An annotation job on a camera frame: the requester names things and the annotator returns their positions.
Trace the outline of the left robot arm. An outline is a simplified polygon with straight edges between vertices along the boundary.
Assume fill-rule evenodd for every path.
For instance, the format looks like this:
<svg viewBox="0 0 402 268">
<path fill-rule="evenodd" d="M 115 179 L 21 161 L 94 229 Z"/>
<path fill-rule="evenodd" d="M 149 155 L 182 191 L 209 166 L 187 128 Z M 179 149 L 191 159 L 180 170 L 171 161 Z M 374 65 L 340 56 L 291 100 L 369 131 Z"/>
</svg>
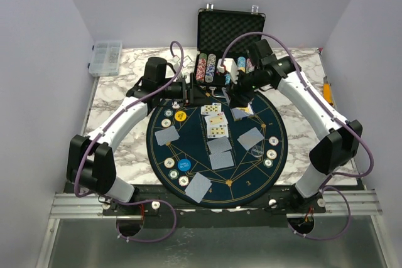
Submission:
<svg viewBox="0 0 402 268">
<path fill-rule="evenodd" d="M 195 74 L 183 78 L 178 69 L 166 77 L 169 63 L 160 57 L 147 60 L 143 76 L 130 88 L 121 105 L 98 128 L 87 136 L 77 134 L 69 145 L 67 180 L 73 183 L 77 197 L 97 193 L 117 201 L 123 213 L 131 215 L 138 210 L 137 189 L 117 176 L 114 153 L 131 129 L 162 100 L 176 100 L 183 105 L 201 105 L 206 96 L 197 87 Z"/>
</svg>

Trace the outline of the green poker chip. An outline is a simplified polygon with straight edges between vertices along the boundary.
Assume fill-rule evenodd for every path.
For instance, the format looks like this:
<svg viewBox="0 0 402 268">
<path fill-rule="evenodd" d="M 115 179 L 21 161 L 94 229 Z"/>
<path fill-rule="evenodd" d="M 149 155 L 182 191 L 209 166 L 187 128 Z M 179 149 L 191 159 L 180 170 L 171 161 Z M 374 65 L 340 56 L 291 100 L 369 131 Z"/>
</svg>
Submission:
<svg viewBox="0 0 402 268">
<path fill-rule="evenodd" d="M 273 161 L 270 160 L 270 159 L 265 159 L 265 160 L 263 161 L 263 164 L 264 164 L 267 168 L 273 167 Z"/>
</svg>

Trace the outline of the eight of clubs card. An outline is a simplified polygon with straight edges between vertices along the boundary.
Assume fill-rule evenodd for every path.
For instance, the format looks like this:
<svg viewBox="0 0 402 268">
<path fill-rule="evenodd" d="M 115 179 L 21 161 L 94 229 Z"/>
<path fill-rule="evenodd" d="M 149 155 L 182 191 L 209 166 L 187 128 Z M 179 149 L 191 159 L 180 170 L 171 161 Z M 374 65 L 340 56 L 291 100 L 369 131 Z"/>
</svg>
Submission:
<svg viewBox="0 0 402 268">
<path fill-rule="evenodd" d="M 222 112 L 221 103 L 212 103 L 209 105 L 203 105 L 200 108 L 201 115 L 212 115 L 212 114 L 218 114 L 220 112 Z"/>
</svg>

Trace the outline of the red white poker chip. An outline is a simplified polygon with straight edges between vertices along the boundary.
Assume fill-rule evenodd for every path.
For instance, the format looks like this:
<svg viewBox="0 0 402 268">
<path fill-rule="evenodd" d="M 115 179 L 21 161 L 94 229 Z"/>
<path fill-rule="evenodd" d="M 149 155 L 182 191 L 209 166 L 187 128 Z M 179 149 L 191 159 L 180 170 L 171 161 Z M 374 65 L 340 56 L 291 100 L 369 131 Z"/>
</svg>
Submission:
<svg viewBox="0 0 402 268">
<path fill-rule="evenodd" d="M 272 145 L 272 146 L 277 146 L 279 144 L 279 139 L 277 137 L 271 136 L 268 139 L 268 142 Z"/>
</svg>

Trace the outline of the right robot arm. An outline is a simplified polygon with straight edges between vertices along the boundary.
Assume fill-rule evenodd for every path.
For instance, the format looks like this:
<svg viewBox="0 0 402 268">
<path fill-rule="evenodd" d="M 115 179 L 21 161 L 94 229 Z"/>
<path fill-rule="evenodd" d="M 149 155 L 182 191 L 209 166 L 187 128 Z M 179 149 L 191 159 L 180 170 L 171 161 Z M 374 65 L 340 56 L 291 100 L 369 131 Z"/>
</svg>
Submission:
<svg viewBox="0 0 402 268">
<path fill-rule="evenodd" d="M 260 40 L 251 45 L 248 56 L 255 67 L 249 73 L 241 71 L 231 58 L 219 60 L 219 69 L 231 76 L 226 90 L 231 107 L 246 106 L 257 89 L 270 85 L 296 106 L 319 140 L 309 152 L 307 170 L 294 185 L 295 193 L 289 197 L 290 208 L 304 212 L 330 176 L 357 154 L 362 125 L 338 113 L 308 81 L 292 55 L 277 58 L 269 43 Z"/>
</svg>

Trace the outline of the yellow white poker chip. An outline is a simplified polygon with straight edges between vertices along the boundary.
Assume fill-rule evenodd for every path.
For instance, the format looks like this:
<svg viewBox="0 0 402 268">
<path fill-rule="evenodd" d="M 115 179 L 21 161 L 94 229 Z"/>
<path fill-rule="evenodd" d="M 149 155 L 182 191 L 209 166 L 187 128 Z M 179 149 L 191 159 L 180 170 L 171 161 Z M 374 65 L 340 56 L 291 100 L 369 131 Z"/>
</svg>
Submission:
<svg viewBox="0 0 402 268">
<path fill-rule="evenodd" d="M 273 150 L 273 149 L 269 149 L 266 152 L 266 156 L 267 156 L 267 158 L 269 158 L 271 160 L 274 160 L 274 159 L 277 158 L 277 152 L 275 150 Z"/>
</svg>

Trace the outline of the red triangular card marker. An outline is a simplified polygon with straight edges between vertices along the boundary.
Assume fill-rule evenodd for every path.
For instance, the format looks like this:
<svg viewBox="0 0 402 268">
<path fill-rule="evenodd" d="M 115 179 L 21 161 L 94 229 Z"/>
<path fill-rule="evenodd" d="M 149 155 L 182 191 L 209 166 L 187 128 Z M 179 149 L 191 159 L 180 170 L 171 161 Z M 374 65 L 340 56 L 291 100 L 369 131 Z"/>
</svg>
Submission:
<svg viewBox="0 0 402 268">
<path fill-rule="evenodd" d="M 222 93 L 224 95 L 224 98 L 226 99 L 226 103 L 229 105 L 230 104 L 230 97 L 228 93 L 226 92 L 226 88 L 222 88 Z"/>
</svg>

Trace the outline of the blue small blind button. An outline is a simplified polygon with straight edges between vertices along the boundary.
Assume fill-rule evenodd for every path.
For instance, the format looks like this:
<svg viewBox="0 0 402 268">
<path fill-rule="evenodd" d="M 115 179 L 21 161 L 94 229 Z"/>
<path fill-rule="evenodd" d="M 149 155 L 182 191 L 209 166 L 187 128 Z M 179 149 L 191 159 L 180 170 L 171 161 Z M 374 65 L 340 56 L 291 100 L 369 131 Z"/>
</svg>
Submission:
<svg viewBox="0 0 402 268">
<path fill-rule="evenodd" d="M 192 167 L 191 161 L 188 159 L 181 159 L 178 162 L 178 169 L 182 172 L 189 171 Z"/>
</svg>

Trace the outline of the clear dealer button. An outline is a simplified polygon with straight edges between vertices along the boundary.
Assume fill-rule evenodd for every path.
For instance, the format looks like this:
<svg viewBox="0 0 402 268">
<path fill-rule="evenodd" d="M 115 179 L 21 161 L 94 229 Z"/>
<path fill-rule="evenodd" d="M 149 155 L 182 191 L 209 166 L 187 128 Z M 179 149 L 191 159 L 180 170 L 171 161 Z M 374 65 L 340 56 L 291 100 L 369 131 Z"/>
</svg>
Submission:
<svg viewBox="0 0 402 268">
<path fill-rule="evenodd" d="M 264 149 L 261 146 L 255 145 L 250 149 L 250 153 L 255 158 L 261 158 L 264 155 Z"/>
</svg>

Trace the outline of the blue playing card box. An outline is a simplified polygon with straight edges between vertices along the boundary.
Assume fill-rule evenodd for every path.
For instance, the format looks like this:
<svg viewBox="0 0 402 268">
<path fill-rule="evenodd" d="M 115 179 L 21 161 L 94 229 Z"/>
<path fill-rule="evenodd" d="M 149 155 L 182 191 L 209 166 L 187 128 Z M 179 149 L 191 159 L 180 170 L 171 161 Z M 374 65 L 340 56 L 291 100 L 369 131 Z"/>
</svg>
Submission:
<svg viewBox="0 0 402 268">
<path fill-rule="evenodd" d="M 247 107 L 235 107 L 231 109 L 234 121 L 240 121 L 254 116 L 254 111 L 251 104 Z"/>
</svg>

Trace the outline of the two of hearts card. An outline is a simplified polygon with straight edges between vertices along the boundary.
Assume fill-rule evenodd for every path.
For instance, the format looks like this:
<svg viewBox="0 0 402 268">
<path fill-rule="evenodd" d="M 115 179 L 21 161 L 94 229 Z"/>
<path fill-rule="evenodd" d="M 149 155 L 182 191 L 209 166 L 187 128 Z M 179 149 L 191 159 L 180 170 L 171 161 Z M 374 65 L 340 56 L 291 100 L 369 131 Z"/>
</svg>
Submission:
<svg viewBox="0 0 402 268">
<path fill-rule="evenodd" d="M 210 115 L 204 117 L 206 124 L 210 127 L 225 127 L 228 125 L 228 121 L 223 112 L 213 112 Z"/>
</svg>

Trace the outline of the yellow big blind button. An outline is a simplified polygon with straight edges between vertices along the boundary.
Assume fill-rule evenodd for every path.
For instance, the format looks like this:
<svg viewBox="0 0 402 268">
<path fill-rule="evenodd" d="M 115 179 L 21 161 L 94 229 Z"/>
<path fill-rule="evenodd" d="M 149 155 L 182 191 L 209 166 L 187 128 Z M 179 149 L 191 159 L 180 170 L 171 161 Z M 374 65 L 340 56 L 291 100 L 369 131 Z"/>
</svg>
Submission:
<svg viewBox="0 0 402 268">
<path fill-rule="evenodd" d="M 177 122 L 183 122 L 187 118 L 187 114 L 185 111 L 179 110 L 175 113 L 175 120 Z"/>
</svg>

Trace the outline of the yellow fifty poker chip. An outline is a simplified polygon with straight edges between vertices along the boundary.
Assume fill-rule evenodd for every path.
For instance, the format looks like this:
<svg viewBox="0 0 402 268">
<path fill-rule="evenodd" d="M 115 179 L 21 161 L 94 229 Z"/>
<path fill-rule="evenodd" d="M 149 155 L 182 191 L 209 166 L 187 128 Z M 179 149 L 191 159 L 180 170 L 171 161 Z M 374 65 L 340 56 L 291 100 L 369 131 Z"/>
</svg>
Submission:
<svg viewBox="0 0 402 268">
<path fill-rule="evenodd" d="M 171 126 L 171 120 L 170 119 L 163 119 L 161 121 L 161 126 L 164 128 L 168 128 Z"/>
</svg>

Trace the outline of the playing card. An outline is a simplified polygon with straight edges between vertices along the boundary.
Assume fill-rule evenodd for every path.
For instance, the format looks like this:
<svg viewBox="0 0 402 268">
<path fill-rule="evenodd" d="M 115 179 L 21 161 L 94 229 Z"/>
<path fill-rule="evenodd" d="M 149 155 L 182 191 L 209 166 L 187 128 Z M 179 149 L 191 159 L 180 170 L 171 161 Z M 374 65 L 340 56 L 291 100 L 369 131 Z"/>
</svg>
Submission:
<svg viewBox="0 0 402 268">
<path fill-rule="evenodd" d="M 200 203 L 210 187 L 211 180 L 200 173 L 196 173 L 185 189 L 185 194 L 196 203 Z"/>
<path fill-rule="evenodd" d="M 247 151 L 263 140 L 263 134 L 256 127 L 253 127 L 244 134 L 240 135 L 237 139 L 239 144 Z"/>
<path fill-rule="evenodd" d="M 159 146 L 168 144 L 169 142 L 176 141 L 180 138 L 179 133 L 175 126 L 167 127 L 166 129 L 155 132 L 156 142 Z"/>
</svg>

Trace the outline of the green white chip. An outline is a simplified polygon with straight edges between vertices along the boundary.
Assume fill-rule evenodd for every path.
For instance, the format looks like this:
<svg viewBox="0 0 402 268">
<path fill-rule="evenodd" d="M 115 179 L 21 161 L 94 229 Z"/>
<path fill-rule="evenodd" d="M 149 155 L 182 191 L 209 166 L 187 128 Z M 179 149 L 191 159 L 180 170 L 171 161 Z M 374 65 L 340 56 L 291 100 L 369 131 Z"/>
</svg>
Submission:
<svg viewBox="0 0 402 268">
<path fill-rule="evenodd" d="M 175 180 L 179 177 L 179 172 L 176 169 L 173 169 L 168 173 L 168 176 L 171 180 Z"/>
</svg>

